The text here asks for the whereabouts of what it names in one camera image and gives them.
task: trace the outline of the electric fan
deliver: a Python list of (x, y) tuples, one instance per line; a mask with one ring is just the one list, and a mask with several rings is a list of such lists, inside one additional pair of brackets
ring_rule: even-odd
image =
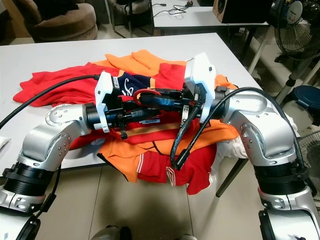
[(320, 202), (320, 130), (299, 139), (302, 158), (316, 190), (313, 199)]
[(276, 97), (280, 104), (312, 59), (320, 55), (320, 0), (279, 0), (273, 10), (277, 45), (289, 58), (301, 60)]

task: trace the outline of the red wire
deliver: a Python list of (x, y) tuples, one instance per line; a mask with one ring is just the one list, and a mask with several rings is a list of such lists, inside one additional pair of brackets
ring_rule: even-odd
[(139, 94), (143, 94), (143, 93), (150, 93), (150, 94), (155, 94), (155, 95), (161, 95), (160, 92), (158, 91), (155, 91), (153, 89), (147, 89), (147, 88), (144, 88), (144, 89), (139, 89), (138, 91), (136, 91), (134, 94), (133, 94), (133, 101), (138, 104), (138, 105), (142, 105), (142, 103), (138, 100), (138, 95)]

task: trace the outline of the robotic arm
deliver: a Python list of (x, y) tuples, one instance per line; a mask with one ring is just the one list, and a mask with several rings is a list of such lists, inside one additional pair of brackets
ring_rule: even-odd
[[(126, 124), (148, 119), (160, 110), (181, 113), (181, 128), (172, 147), (179, 144), (191, 120), (205, 122), (212, 109), (230, 92), (214, 90), (216, 71), (203, 53), (189, 60), (183, 89), (140, 91), (134, 101), (123, 102), (116, 77), (103, 72), (95, 89), (93, 104), (59, 105), (24, 139), (12, 168), (6, 168), (6, 182), (0, 186), (0, 240), (35, 238), (40, 220), (33, 213), (47, 212), (55, 197), (45, 200), (45, 191), (71, 143), (93, 129), (120, 128), (127, 138)], [(307, 171), (297, 164), (294, 133), (272, 103), (256, 92), (241, 92), (228, 98), (212, 115), (233, 125), (254, 167), (258, 194), (265, 207), (259, 212), (264, 240), (319, 240), (320, 217), (305, 183)], [(182, 151), (171, 162), (181, 169), (188, 158)]]

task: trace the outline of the tiled floor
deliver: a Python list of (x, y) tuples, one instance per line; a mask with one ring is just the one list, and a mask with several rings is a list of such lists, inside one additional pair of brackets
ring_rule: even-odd
[[(130, 36), (125, 27), (116, 29)], [(133, 36), (149, 35), (135, 29)], [(110, 24), (99, 26), (97, 39), (118, 38)], [(31, 38), (16, 38), (0, 45), (29, 43), (33, 43)], [(246, 66), (259, 44), (253, 40), (250, 46)], [(287, 67), (274, 62), (279, 54), (275, 44), (267, 45), (256, 68), (270, 93), (278, 92), (290, 74)], [(249, 163), (221, 198), (215, 197), (217, 187), (235, 162), (232, 158), (222, 161), (217, 182), (192, 196), (187, 196), (185, 186), (129, 183), (109, 166), (65, 171), (54, 204), (40, 217), (42, 224), (36, 239), (88, 240), (107, 225), (117, 225), (129, 226), (135, 240), (173, 240), (182, 234), (194, 234), (199, 240), (260, 240), (258, 211), (263, 207)]]

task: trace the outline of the blue object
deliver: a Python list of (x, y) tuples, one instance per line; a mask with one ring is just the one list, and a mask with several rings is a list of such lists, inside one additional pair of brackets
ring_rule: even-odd
[(314, 86), (297, 86), (292, 91), (296, 103), (309, 112), (320, 112), (320, 89)]

